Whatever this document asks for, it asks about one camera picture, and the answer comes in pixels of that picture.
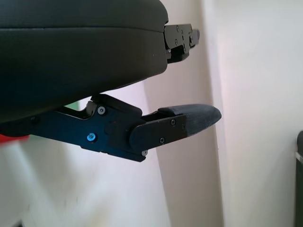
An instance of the metal bracket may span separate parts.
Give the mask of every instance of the metal bracket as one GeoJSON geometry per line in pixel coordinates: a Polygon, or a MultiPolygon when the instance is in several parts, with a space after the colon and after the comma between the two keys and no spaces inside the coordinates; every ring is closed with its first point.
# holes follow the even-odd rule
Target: metal bracket
{"type": "Polygon", "coordinates": [[[182,61],[189,56],[189,50],[199,43],[200,32],[190,24],[168,25],[164,28],[168,63],[182,61]]]}
{"type": "Polygon", "coordinates": [[[186,116],[159,112],[142,116],[137,107],[108,95],[97,95],[82,111],[62,107],[0,124],[0,134],[11,137],[33,134],[141,162],[148,149],[161,145],[161,137],[167,138],[165,143],[187,137],[186,130],[181,130],[178,124],[168,126],[168,121],[185,124],[186,116]]]}

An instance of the silver screw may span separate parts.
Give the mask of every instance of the silver screw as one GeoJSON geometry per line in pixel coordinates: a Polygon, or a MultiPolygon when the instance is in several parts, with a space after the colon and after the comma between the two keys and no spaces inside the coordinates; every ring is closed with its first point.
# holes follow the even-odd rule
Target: silver screw
{"type": "Polygon", "coordinates": [[[96,135],[94,133],[90,133],[88,136],[87,136],[87,140],[89,142],[92,142],[96,139],[96,135]]]}
{"type": "Polygon", "coordinates": [[[142,156],[147,156],[147,150],[145,150],[145,151],[142,151],[142,156]]]}
{"type": "Polygon", "coordinates": [[[163,144],[165,142],[165,139],[164,138],[161,138],[160,139],[160,144],[163,144]]]}
{"type": "Polygon", "coordinates": [[[104,108],[103,106],[100,106],[100,107],[98,108],[98,114],[100,114],[100,115],[105,114],[105,108],[104,108]]]}

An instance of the wall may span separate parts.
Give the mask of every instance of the wall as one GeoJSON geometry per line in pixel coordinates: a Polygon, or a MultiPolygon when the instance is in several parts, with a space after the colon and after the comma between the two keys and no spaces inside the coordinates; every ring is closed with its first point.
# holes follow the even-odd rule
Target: wall
{"type": "MultiPolygon", "coordinates": [[[[142,83],[110,94],[149,112],[142,83]]],[[[136,163],[42,138],[9,144],[0,192],[1,227],[170,226],[155,150],[136,163]]]]}
{"type": "Polygon", "coordinates": [[[215,8],[225,226],[291,227],[295,139],[303,129],[302,1],[217,0],[215,8]]]}
{"type": "MultiPolygon", "coordinates": [[[[169,24],[191,23],[201,31],[200,44],[183,62],[147,79],[150,110],[159,107],[211,104],[200,1],[163,0],[169,24]]],[[[214,127],[193,137],[157,148],[161,176],[173,227],[221,227],[222,207],[214,127]]]]}

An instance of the screw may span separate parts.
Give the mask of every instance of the screw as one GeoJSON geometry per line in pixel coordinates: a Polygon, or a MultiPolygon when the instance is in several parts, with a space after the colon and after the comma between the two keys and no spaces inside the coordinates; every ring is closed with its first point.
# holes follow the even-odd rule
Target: screw
{"type": "Polygon", "coordinates": [[[93,142],[96,140],[96,135],[94,133],[90,133],[88,136],[87,136],[87,140],[89,142],[93,142]]]}
{"type": "Polygon", "coordinates": [[[160,144],[163,144],[165,142],[165,139],[164,138],[161,138],[160,139],[160,144]]]}
{"type": "Polygon", "coordinates": [[[98,108],[98,114],[100,114],[100,115],[105,114],[105,108],[104,108],[103,106],[100,106],[100,107],[98,108]]]}
{"type": "Polygon", "coordinates": [[[176,120],[175,120],[175,119],[172,119],[172,120],[170,121],[170,124],[171,124],[172,126],[174,126],[174,125],[176,124],[176,120]]]}
{"type": "Polygon", "coordinates": [[[142,156],[147,156],[147,150],[145,150],[145,151],[142,151],[142,156]]]}

